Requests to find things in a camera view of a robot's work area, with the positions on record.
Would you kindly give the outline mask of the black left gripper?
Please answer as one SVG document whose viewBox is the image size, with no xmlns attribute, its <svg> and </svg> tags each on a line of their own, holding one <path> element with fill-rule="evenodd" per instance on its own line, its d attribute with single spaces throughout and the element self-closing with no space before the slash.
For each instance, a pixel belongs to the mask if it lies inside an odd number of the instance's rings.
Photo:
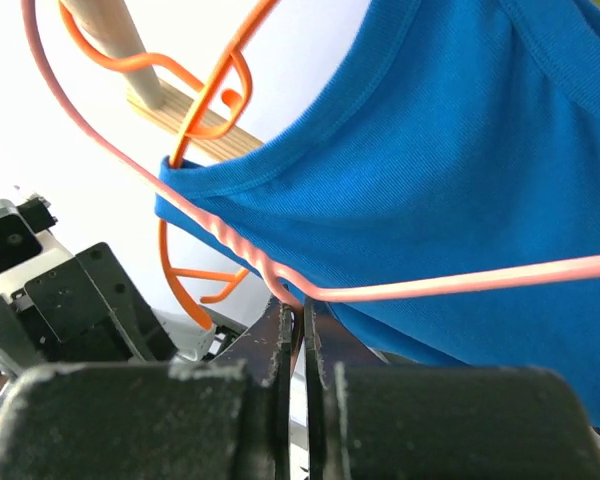
<svg viewBox="0 0 600 480">
<path fill-rule="evenodd" d="M 286 479 L 289 307 L 210 362 L 177 348 L 101 242 L 0 293 L 0 479 Z"/>
</svg>

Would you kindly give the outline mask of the pink wire hanger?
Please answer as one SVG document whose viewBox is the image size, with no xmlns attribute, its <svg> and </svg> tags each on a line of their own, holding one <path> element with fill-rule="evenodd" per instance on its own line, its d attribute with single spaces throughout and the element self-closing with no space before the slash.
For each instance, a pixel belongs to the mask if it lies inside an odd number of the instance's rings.
<svg viewBox="0 0 600 480">
<path fill-rule="evenodd" d="M 284 303 L 297 306 L 299 301 L 280 284 L 281 278 L 290 281 L 304 294 L 317 300 L 344 303 L 418 298 L 600 278 L 600 255 L 595 255 L 366 287 L 318 287 L 292 268 L 273 261 L 219 217 L 185 200 L 97 132 L 69 100 L 48 62 L 38 31 L 35 3 L 23 1 L 21 11 L 36 65 L 58 103 L 76 126 L 139 176 L 154 193 L 178 207 L 189 219 L 212 234 L 221 245 L 253 266 L 261 274 L 271 293 Z"/>
</svg>

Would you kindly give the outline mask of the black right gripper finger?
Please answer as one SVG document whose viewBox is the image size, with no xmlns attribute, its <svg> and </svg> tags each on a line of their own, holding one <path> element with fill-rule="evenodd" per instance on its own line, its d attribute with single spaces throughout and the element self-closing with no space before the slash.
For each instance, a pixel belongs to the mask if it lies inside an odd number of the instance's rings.
<svg viewBox="0 0 600 480">
<path fill-rule="evenodd" d="M 600 479 L 575 394 L 538 368 L 390 365 L 304 307 L 313 479 Z"/>
</svg>

